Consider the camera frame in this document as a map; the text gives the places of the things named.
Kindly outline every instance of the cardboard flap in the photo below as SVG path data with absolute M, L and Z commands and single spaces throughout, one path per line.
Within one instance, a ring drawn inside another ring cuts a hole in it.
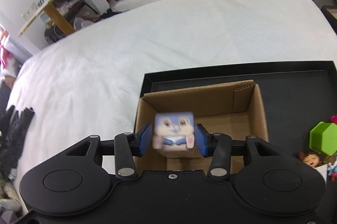
M 194 117 L 223 115 L 233 112 L 234 91 L 252 84 L 253 80 L 221 83 L 146 93 L 143 98 L 158 112 L 193 112 Z
M 265 108 L 263 106 L 260 87 L 258 84 L 255 85 L 248 108 L 248 113 L 250 133 L 254 136 L 262 138 L 265 141 L 268 141 L 269 139 Z
M 240 113 L 248 110 L 254 87 L 255 84 L 252 84 L 234 90 L 233 113 Z

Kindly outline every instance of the cube toy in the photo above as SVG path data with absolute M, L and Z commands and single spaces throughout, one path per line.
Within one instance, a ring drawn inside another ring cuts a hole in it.
M 334 123 L 318 123 L 311 131 L 309 137 L 309 148 L 318 153 L 328 156 L 337 151 L 337 125 Z

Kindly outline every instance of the toy figure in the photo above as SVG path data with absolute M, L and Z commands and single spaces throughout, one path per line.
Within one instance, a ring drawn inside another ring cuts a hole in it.
M 336 160 L 336 156 L 333 155 L 331 156 L 331 159 L 328 162 L 328 176 L 331 177 L 331 181 L 335 181 L 337 178 L 337 160 Z
M 298 158 L 299 160 L 301 160 L 302 162 L 313 168 L 316 167 L 320 162 L 320 158 L 315 152 L 309 153 L 300 152 L 298 153 Z
M 184 151 L 194 147 L 192 113 L 159 113 L 155 117 L 153 148 Z

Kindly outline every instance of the pink object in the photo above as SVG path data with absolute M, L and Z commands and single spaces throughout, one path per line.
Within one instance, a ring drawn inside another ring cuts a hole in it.
M 330 122 L 337 124 L 337 115 L 330 117 Z

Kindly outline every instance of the white bed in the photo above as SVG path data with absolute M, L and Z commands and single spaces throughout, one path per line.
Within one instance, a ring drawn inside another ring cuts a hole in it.
M 337 37 L 311 0 L 162 0 L 85 28 L 17 78 L 8 105 L 36 116 L 15 187 L 88 135 L 132 131 L 144 73 L 288 60 L 337 60 Z M 113 160 L 103 167 L 113 173 Z

